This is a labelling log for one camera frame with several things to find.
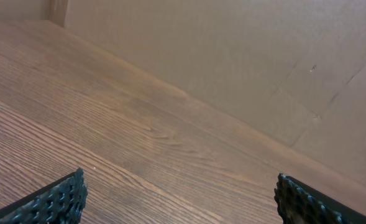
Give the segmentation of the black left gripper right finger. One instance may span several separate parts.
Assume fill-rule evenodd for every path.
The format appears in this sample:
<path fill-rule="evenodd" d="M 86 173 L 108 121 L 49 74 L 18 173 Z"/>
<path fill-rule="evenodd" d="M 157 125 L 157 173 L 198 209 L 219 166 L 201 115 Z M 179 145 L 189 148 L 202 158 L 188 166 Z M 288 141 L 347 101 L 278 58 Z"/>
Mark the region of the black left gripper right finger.
<path fill-rule="evenodd" d="M 365 215 L 289 175 L 278 175 L 274 193 L 283 224 L 366 224 Z"/>

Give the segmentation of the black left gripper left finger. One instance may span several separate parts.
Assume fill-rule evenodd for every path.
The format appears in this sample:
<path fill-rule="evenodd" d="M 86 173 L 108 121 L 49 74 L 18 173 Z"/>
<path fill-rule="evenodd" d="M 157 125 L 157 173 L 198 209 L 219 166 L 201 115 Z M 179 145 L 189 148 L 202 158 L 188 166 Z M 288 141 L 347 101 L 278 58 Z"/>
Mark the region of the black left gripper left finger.
<path fill-rule="evenodd" d="M 88 188 L 83 169 L 0 209 L 0 224 L 79 224 Z"/>

